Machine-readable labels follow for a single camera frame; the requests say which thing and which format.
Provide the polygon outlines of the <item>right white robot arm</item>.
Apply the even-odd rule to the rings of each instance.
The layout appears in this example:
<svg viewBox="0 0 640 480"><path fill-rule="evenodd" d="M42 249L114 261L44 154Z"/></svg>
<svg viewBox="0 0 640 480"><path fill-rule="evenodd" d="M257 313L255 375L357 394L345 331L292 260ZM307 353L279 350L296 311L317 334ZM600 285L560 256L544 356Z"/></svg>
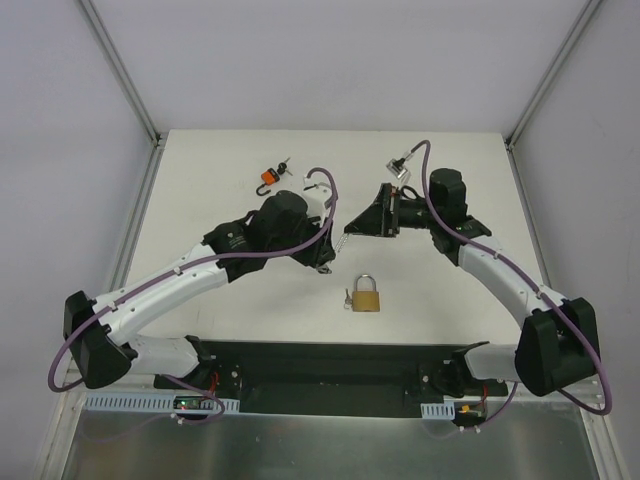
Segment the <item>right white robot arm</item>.
<svg viewBox="0 0 640 480"><path fill-rule="evenodd" d="M406 228L429 231L435 248L478 280L515 319L520 328L517 344L478 342L453 353L451 366L439 374L445 392L459 397L473 394L486 380L507 380L545 396L595 375L599 343L591 304L524 279L517 265L500 258L497 239L467 212L459 171L434 170L428 191L423 199L384 183L344 232L394 238Z"/></svg>

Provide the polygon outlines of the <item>large brass padlock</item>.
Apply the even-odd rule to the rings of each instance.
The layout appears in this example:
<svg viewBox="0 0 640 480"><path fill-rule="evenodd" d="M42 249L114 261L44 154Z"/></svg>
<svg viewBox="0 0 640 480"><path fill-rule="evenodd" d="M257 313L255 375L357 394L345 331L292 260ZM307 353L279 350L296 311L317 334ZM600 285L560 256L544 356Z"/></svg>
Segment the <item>large brass padlock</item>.
<svg viewBox="0 0 640 480"><path fill-rule="evenodd" d="M377 313L381 311L377 283L375 278L369 274L361 274L354 280L351 298L354 312Z"/></svg>

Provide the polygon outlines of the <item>small brass padlock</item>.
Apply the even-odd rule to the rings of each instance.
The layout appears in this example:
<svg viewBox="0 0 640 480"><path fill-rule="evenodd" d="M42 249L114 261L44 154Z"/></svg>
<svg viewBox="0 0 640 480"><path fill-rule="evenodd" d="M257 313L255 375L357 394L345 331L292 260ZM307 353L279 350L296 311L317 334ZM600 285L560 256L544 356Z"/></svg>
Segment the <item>small brass padlock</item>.
<svg viewBox="0 0 640 480"><path fill-rule="evenodd" d="M342 234L338 243L335 246L335 252L337 254L339 254L341 252L341 250L344 248L345 244L347 243L349 238L349 234Z"/></svg>

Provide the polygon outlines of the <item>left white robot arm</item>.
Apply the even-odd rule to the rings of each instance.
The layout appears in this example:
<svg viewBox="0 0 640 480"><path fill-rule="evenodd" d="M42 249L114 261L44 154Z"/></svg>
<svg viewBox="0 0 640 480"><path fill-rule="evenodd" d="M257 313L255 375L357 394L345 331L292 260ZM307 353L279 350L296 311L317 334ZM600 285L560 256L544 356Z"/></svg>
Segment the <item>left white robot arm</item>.
<svg viewBox="0 0 640 480"><path fill-rule="evenodd" d="M335 258L331 214L337 200L329 185L282 190L243 218L218 225L179 260L118 291L95 299L84 291L64 306L63 338L82 383L100 389L138 371L179 378L188 388L211 377L208 357L194 336L151 338L141 330L209 290L289 257L325 273Z"/></svg>

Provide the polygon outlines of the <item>key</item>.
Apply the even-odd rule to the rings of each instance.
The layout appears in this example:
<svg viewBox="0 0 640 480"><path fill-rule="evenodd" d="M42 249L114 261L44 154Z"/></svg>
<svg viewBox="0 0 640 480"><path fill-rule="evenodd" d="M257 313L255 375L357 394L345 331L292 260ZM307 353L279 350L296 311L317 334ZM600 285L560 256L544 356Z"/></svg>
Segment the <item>key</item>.
<svg viewBox="0 0 640 480"><path fill-rule="evenodd" d="M348 288L345 288L344 309L352 309L352 297Z"/></svg>

